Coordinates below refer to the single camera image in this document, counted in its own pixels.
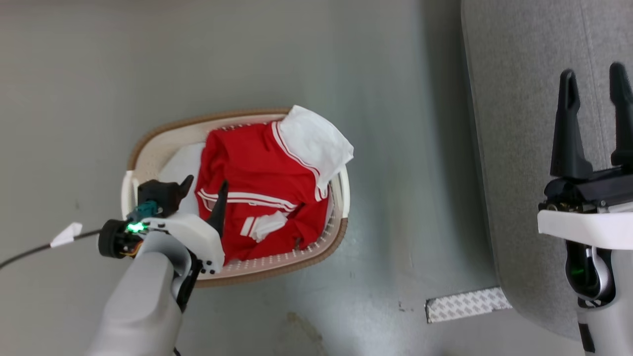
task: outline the gray fabric upholstery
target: gray fabric upholstery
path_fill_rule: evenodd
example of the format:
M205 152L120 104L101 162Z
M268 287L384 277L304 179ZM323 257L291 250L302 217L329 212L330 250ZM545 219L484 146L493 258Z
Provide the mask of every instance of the gray fabric upholstery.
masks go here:
M580 129L594 168L610 166L609 66L633 75L631 0L464 0L462 25L498 276L524 317L578 339L562 241L537 233L550 180L560 73L576 72Z

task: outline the red garment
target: red garment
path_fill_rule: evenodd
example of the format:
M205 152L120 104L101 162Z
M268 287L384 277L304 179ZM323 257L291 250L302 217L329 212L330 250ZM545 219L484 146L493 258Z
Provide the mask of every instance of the red garment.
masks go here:
M196 198L200 217L207 219L222 182L229 182L222 238L226 263L303 249L321 235L328 192L317 188L315 168L287 152L275 122L209 134ZM257 218L276 212L287 216L287 222L258 243Z

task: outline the perforated basket side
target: perforated basket side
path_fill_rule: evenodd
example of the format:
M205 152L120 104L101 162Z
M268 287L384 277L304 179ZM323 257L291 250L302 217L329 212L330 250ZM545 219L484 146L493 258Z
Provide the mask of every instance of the perforated basket side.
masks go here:
M289 108L244 110L172 122L145 135L128 161L122 186L122 212L135 205L135 189L145 181L157 179L160 170L180 147L204 142L211 130L234 129L283 119ZM210 287L244 283L292 272L321 262L340 245L347 227L349 182L346 170L330 182L332 215L319 240L303 251L232 262L221 273L200 275L197 286Z

